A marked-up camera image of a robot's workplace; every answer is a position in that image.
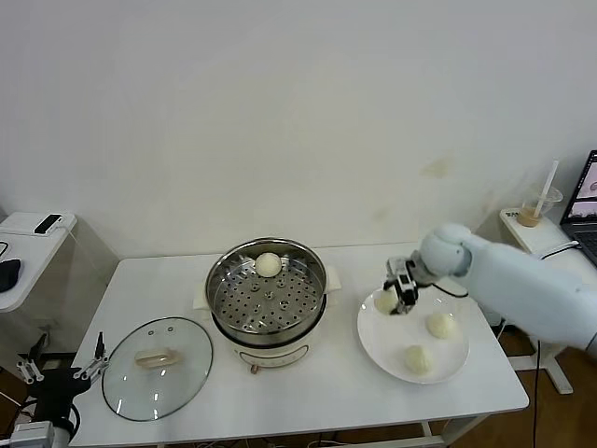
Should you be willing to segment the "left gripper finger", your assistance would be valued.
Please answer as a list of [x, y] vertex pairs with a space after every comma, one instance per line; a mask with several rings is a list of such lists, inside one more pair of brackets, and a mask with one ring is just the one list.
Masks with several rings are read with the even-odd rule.
[[94, 355], [90, 362], [83, 368], [80, 368], [74, 373], [73, 378], [76, 380], [94, 382], [109, 364], [109, 358], [106, 355], [104, 345], [104, 333], [99, 332], [97, 342], [94, 349]]
[[44, 333], [29, 349], [25, 358], [17, 363], [17, 369], [26, 384], [41, 383], [45, 379], [36, 362], [40, 359], [43, 349], [46, 346], [47, 337], [47, 333]]

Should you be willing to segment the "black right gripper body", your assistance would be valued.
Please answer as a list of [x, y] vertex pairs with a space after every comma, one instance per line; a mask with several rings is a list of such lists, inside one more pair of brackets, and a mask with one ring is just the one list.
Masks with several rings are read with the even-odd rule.
[[399, 273], [396, 277], [398, 297], [403, 304], [415, 304], [418, 300], [418, 288], [407, 273]]

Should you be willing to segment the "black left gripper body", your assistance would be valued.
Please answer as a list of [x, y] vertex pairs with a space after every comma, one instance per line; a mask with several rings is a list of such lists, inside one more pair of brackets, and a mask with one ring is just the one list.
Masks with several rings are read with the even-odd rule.
[[90, 377], [79, 368], [46, 370], [42, 375], [42, 381], [28, 386], [35, 400], [33, 421], [69, 422], [74, 399], [90, 389]]

